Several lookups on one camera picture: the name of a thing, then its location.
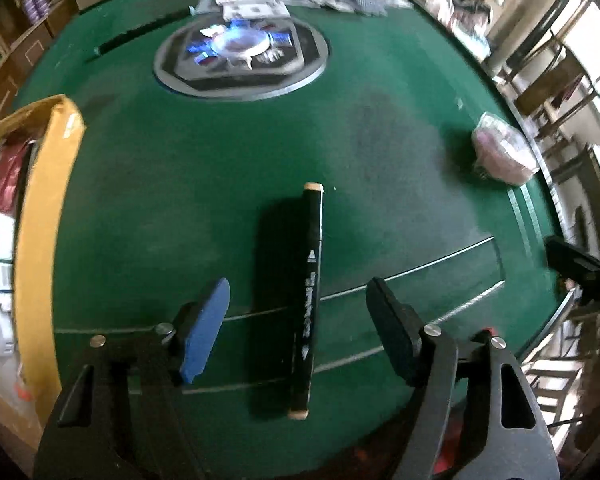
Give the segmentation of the pink zipper pouch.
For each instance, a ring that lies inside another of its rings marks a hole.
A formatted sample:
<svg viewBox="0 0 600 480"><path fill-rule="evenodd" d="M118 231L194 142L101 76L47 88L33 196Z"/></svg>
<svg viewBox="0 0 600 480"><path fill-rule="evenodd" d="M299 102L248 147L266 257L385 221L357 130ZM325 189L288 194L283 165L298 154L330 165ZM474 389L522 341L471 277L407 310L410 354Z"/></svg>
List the pink zipper pouch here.
<svg viewBox="0 0 600 480"><path fill-rule="evenodd" d="M471 133L478 174L513 186L526 184L540 170L526 137L496 115L485 112Z"/></svg>

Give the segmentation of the black marker beige cap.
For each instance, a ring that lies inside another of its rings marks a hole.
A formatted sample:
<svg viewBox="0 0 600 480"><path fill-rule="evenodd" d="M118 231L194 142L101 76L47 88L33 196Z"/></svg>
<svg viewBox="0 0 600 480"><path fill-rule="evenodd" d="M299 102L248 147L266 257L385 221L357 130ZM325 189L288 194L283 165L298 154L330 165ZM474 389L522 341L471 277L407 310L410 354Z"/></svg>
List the black marker beige cap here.
<svg viewBox="0 0 600 480"><path fill-rule="evenodd" d="M323 253L324 185L306 182L302 191L302 244L300 270L302 296L294 306L294 352L292 352L287 416L306 420L309 416L316 315L320 305Z"/></svg>

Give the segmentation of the white power adapter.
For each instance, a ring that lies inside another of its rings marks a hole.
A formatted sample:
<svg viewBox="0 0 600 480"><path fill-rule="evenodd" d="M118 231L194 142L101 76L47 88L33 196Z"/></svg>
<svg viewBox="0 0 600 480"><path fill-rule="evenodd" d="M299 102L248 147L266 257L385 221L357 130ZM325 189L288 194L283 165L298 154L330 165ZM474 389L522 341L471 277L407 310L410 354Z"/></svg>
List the white power adapter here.
<svg viewBox="0 0 600 480"><path fill-rule="evenodd" d="M16 348L16 331L12 312L0 309L0 358L12 356Z"/></svg>

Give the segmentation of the dark red foil packet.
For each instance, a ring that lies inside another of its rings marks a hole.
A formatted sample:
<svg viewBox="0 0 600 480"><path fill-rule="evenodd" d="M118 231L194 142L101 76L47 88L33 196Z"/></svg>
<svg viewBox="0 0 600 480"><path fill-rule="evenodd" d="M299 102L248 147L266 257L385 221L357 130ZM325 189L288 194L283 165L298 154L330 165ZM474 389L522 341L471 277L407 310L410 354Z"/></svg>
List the dark red foil packet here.
<svg viewBox="0 0 600 480"><path fill-rule="evenodd" d="M0 213L16 218L26 185L34 141L4 144L0 148Z"/></svg>

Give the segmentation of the black marker teal cap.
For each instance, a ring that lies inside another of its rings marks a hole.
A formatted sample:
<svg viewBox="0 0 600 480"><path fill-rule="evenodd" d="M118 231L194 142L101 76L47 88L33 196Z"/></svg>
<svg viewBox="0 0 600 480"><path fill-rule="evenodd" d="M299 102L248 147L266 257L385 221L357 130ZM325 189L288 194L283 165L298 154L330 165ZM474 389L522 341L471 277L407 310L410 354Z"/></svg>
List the black marker teal cap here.
<svg viewBox="0 0 600 480"><path fill-rule="evenodd" d="M155 18L154 20L146 24L126 30L121 34L108 39L99 46L94 47L94 55L102 56L114 49L117 49L118 47L123 46L124 44L127 44L128 42L134 39L140 38L141 36L148 34L148 32L153 32L154 30L157 30L163 26L169 25L177 21L185 20L186 18L191 18L195 15L195 8L193 6L186 6L186 8L160 16L160 18Z"/></svg>

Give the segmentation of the wooden chair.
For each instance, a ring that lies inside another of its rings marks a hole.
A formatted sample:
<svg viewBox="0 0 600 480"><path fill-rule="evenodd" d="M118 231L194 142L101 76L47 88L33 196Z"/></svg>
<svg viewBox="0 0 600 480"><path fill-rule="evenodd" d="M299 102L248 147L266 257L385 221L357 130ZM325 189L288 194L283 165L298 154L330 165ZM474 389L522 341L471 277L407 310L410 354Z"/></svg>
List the wooden chair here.
<svg viewBox="0 0 600 480"><path fill-rule="evenodd" d="M523 118L530 119L536 127L534 140L552 140L552 144L543 152L545 158L555 157L570 145L580 148L582 142L573 139L573 136L565 136L562 127L595 99L600 99L595 79L566 44L568 32L576 26L591 3L592 0L582 0L557 35L547 29L550 38L510 66L504 79L504 84L516 89L515 79L525 68L545 51L553 53L539 76L514 99L517 112Z"/></svg>

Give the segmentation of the pile of clothes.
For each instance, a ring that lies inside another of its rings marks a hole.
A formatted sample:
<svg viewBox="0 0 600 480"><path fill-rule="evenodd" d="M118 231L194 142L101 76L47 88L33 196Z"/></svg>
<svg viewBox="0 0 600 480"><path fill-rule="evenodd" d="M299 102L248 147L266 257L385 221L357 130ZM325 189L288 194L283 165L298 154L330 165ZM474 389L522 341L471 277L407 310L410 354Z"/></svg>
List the pile of clothes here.
<svg viewBox="0 0 600 480"><path fill-rule="evenodd" d="M491 7L483 0L449 0L451 15L448 29L479 61L490 54L486 32L492 21Z"/></svg>

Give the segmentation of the yellow cardboard box tray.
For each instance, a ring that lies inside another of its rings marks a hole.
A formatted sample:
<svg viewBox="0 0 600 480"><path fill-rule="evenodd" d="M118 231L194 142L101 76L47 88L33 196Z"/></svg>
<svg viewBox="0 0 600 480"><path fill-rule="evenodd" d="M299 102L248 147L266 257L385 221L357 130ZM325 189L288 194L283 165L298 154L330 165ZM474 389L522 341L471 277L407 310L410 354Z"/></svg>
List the yellow cardboard box tray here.
<svg viewBox="0 0 600 480"><path fill-rule="evenodd" d="M84 131L76 103L62 94L0 120L0 148L34 141L14 218L12 315L22 367L18 391L30 396L40 427L50 418L61 390L53 322L54 261L62 208Z"/></svg>

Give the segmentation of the round mahjong control panel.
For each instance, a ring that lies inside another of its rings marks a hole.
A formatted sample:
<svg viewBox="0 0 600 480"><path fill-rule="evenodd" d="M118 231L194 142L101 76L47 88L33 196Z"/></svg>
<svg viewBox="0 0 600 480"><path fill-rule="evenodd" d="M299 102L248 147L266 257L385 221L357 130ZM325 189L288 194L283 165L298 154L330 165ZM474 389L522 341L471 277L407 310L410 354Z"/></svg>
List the round mahjong control panel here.
<svg viewBox="0 0 600 480"><path fill-rule="evenodd" d="M166 88L196 99L257 101L313 82L326 70L329 45L296 18L226 22L195 18L166 38L154 74Z"/></svg>

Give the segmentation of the wooden cabinet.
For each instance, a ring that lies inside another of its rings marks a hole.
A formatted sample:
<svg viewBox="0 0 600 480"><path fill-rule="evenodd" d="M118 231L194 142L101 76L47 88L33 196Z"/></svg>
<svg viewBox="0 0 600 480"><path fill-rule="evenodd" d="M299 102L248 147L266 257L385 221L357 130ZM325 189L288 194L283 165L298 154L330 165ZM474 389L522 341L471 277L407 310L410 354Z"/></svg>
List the wooden cabinet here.
<svg viewBox="0 0 600 480"><path fill-rule="evenodd" d="M78 13L76 0L59 0L50 8L50 15L32 25L1 59L0 120L9 114L18 90L35 65Z"/></svg>

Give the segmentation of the purple bottles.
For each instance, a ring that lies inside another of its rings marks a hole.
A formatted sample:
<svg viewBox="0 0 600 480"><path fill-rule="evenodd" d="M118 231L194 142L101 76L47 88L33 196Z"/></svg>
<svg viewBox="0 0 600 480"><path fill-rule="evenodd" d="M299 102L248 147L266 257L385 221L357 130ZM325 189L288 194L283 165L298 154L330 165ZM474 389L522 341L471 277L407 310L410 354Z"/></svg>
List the purple bottles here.
<svg viewBox="0 0 600 480"><path fill-rule="evenodd" d="M22 0L24 13L32 23L50 14L50 3L48 0Z"/></svg>

